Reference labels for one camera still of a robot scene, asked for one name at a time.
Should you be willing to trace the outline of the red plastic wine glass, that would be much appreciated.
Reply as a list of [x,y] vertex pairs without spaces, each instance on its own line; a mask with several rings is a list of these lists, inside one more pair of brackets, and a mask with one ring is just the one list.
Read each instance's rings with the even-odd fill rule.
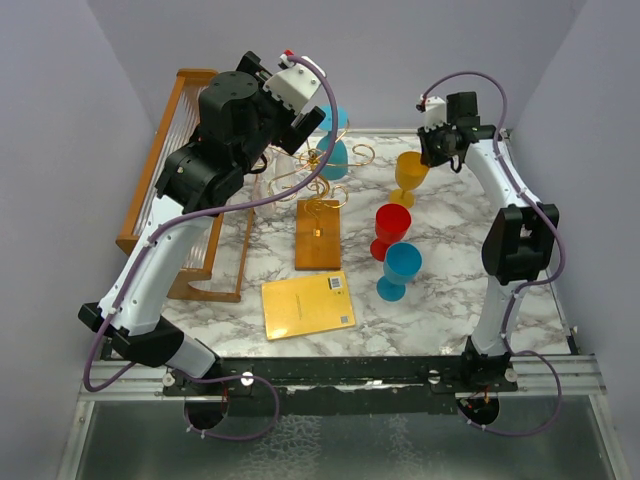
[[373,258],[383,261],[388,248],[404,238],[411,221],[411,215],[404,206],[395,203],[381,206],[375,215],[376,238],[370,245]]

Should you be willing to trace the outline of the blue plastic wine glass front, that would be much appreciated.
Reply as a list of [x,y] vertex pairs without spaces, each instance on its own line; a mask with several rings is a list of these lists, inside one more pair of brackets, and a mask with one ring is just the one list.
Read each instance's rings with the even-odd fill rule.
[[406,294],[406,286],[422,267],[420,251],[410,243],[391,245],[383,262],[383,276],[376,284],[378,295],[385,301],[396,302]]

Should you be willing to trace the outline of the wooden tiered acrylic shelf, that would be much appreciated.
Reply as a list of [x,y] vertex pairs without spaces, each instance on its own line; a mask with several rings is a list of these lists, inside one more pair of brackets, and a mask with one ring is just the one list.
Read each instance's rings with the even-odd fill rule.
[[[166,158],[185,145],[199,123],[198,96],[216,75],[209,69],[181,69],[169,95],[116,244],[127,255],[137,251],[139,237],[147,237],[165,219],[183,214],[183,207],[157,198],[156,183]],[[193,227],[199,237],[184,256],[167,297],[174,300],[238,303],[254,222],[252,210],[205,216],[173,229]]]

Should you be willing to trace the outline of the yellow plastic wine glass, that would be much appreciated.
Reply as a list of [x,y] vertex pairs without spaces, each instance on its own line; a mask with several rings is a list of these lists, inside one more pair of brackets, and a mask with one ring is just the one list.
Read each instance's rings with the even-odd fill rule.
[[413,191],[425,180],[429,167],[421,162],[419,152],[407,151],[397,158],[395,181],[398,186],[389,195],[389,202],[410,209],[415,204]]

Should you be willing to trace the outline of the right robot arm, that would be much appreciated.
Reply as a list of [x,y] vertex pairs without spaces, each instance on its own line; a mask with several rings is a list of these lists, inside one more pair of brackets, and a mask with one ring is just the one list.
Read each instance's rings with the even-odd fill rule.
[[424,115],[418,130],[422,164],[468,168],[496,212],[481,249],[486,297],[459,367],[461,383],[481,391],[509,367],[508,342],[524,295],[550,263],[559,211],[528,192],[499,130],[482,124],[475,93],[428,97],[418,108]]

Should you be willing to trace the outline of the yellow book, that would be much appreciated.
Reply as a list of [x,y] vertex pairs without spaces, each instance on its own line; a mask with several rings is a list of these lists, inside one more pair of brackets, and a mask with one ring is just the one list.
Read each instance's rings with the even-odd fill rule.
[[269,341],[356,325],[343,271],[267,282],[261,297]]

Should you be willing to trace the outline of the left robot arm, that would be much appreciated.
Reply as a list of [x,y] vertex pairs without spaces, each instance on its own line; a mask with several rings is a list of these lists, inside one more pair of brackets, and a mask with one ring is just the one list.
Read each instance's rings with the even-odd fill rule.
[[147,224],[125,267],[109,292],[78,314],[95,334],[94,347],[108,337],[123,359],[178,370],[202,395],[220,385],[220,358],[161,310],[192,246],[214,218],[233,210],[229,199],[246,175],[257,173],[265,150],[296,152],[326,116],[318,107],[305,108],[329,86],[322,68],[289,51],[279,66],[271,73],[247,52],[201,91],[199,121],[186,144],[166,158]]

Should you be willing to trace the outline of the clear ribbed wine glass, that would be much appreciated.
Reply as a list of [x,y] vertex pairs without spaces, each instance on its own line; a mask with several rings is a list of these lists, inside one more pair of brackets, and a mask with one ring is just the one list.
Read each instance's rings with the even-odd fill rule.
[[295,179],[294,159],[279,149],[272,148],[273,178],[271,186],[276,192],[287,190]]

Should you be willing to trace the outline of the blue plastic wine glass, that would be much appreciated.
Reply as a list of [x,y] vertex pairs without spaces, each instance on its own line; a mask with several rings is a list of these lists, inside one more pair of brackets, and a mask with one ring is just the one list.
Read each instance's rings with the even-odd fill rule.
[[406,294],[406,286],[422,267],[420,251],[410,243],[391,245],[383,262],[383,276],[376,284],[378,295],[385,301],[396,302]]
[[[317,142],[316,149],[325,151],[329,144],[330,130],[332,126],[332,112],[329,105],[323,105],[320,109],[324,112],[325,118],[319,124],[318,129],[325,133],[325,135]],[[338,138],[336,139],[335,146],[333,147],[332,155],[330,156],[327,164],[321,171],[321,175],[329,181],[336,181],[343,178],[348,172],[348,153],[344,142],[339,138],[341,133],[344,133],[349,126],[348,114],[342,107],[338,107]]]

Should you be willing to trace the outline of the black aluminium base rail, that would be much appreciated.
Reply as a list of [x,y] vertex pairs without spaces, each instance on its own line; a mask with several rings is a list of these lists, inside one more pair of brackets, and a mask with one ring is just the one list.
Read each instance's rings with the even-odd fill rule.
[[455,397],[514,392],[508,355],[227,357],[204,384],[173,373],[159,394],[190,403],[222,401],[231,413],[265,416],[453,414]]

